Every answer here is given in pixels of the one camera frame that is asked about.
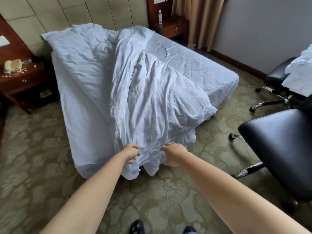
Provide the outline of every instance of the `person's right arm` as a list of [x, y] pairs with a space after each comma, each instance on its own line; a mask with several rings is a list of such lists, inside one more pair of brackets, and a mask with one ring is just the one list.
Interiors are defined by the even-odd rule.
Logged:
[[235, 234], [310, 233], [276, 206], [217, 167], [176, 143], [161, 148], [169, 166], [179, 166], [199, 187], [212, 208]]

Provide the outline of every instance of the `carpet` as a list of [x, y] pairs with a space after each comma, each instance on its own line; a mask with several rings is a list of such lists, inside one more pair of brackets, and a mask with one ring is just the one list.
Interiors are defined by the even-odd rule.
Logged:
[[[254, 92], [263, 82], [205, 52], [208, 58], [235, 71], [239, 85], [224, 108], [196, 129], [189, 151], [229, 174], [258, 162], [243, 141], [228, 141], [229, 133], [250, 119], [280, 110], [283, 105], [257, 109], [250, 106], [276, 97]], [[16, 106], [9, 109], [0, 156], [0, 233], [39, 233], [85, 181], [74, 168], [60, 102], [27, 115]], [[242, 183], [280, 207], [289, 195], [263, 169]], [[312, 230], [312, 209], [304, 205], [293, 217]], [[202, 197], [192, 180], [179, 168], [161, 166], [155, 176], [143, 170], [132, 181], [120, 178], [98, 233], [128, 233], [140, 218], [147, 233], [181, 233], [186, 225], [203, 233], [231, 231]]]

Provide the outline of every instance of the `office chair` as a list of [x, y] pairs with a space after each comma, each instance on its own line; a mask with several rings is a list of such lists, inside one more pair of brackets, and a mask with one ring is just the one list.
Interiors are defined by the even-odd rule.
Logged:
[[257, 93], [259, 93], [261, 91], [261, 89], [266, 89], [281, 99], [258, 103], [249, 109], [250, 112], [254, 113], [255, 110], [259, 107], [268, 106], [268, 105], [275, 105], [275, 104], [285, 104], [285, 105], [288, 105], [290, 107], [289, 99], [290, 99], [291, 95], [282, 96], [281, 94], [283, 92], [288, 91], [288, 88], [285, 88], [284, 86], [282, 86], [282, 83], [287, 78], [287, 76], [289, 75], [289, 74], [285, 74], [285, 69], [294, 59], [296, 59], [296, 57], [292, 57], [292, 58], [284, 61], [282, 64], [280, 64], [274, 70], [272, 70], [269, 74], [267, 74], [267, 76], [264, 80], [264, 83], [266, 85], [260, 86], [260, 87], [255, 89], [255, 91]]
[[292, 195], [294, 203], [282, 203], [293, 212], [297, 202], [312, 200], [312, 94], [298, 107], [244, 122], [238, 127], [242, 139], [259, 157], [260, 163], [233, 177], [252, 174], [266, 167]]

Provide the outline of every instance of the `forearm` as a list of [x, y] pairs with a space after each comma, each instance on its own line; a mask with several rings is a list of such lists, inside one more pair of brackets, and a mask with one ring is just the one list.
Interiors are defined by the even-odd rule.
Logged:
[[118, 154], [112, 157], [72, 195], [42, 233], [95, 233], [123, 165]]
[[310, 233], [251, 189], [193, 154], [183, 154], [178, 164], [232, 232]]

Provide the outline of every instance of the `black leather chair seat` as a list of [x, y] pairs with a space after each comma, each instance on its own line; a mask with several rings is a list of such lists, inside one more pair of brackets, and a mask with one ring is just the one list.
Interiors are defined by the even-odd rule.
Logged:
[[297, 201], [312, 200], [312, 118], [291, 109], [245, 122], [238, 131]]
[[265, 84], [268, 86], [272, 86], [277, 91], [284, 91], [286, 88], [282, 86], [282, 83], [289, 75], [285, 74], [285, 69], [294, 59], [296, 59], [296, 57], [292, 57], [284, 61], [269, 74], [267, 74], [264, 80]]

